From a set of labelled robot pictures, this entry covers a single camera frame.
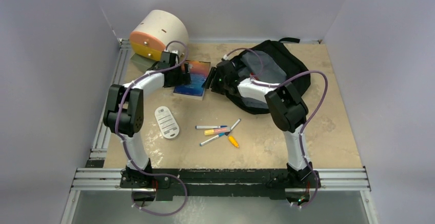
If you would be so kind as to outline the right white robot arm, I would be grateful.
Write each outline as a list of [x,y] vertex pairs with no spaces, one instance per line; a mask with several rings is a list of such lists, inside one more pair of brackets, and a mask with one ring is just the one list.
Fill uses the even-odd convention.
[[267,104],[274,124],[284,133],[288,153],[288,180],[296,187],[310,179],[318,179],[305,151],[304,129],[308,107],[292,84],[294,79],[310,73],[304,71],[281,84],[270,84],[257,81],[253,76],[239,76],[234,64],[224,60],[211,69],[202,85],[215,93]]

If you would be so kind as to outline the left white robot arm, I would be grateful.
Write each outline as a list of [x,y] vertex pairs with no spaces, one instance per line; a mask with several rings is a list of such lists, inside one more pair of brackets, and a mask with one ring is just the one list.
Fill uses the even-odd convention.
[[145,188],[156,176],[140,135],[144,123],[144,98],[160,88],[175,87],[189,82],[184,61],[175,52],[164,51],[142,76],[123,85],[110,86],[103,115],[104,125],[116,134],[127,157],[122,177]]

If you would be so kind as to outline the black student backpack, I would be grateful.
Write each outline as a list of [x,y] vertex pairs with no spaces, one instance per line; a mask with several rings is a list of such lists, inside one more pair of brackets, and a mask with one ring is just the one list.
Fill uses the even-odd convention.
[[[239,77],[256,75],[255,79],[271,84],[281,84],[285,80],[299,73],[308,71],[305,64],[294,56],[284,45],[284,43],[299,43],[300,39],[285,37],[278,41],[266,40],[249,50],[244,50],[232,57],[233,63]],[[311,85],[310,74],[299,77],[293,81],[296,90],[302,96]],[[268,114],[269,109],[266,103],[252,98],[238,97],[225,91],[224,94],[237,107],[250,114]]]

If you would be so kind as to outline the blue orange book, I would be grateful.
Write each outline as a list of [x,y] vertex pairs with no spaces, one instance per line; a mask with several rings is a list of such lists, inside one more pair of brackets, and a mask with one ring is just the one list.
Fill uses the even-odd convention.
[[188,65],[191,83],[176,86],[173,90],[173,95],[203,100],[205,89],[202,85],[209,75],[211,63],[193,60],[187,60],[186,63]]

